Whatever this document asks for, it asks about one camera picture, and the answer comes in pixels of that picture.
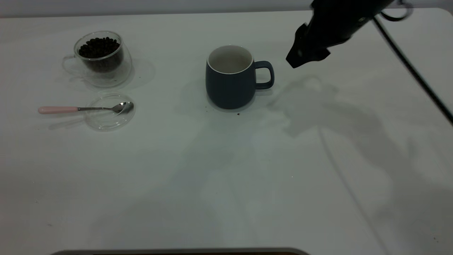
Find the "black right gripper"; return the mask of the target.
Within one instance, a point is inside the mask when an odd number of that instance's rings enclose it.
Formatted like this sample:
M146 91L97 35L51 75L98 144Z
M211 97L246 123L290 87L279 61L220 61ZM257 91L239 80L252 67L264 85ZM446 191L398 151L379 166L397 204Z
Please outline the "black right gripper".
M292 68L324 60L327 49L349 40L364 24L392 3L391 0L314 0L309 25L302 24L295 33L286 61ZM314 49L305 49L307 45Z

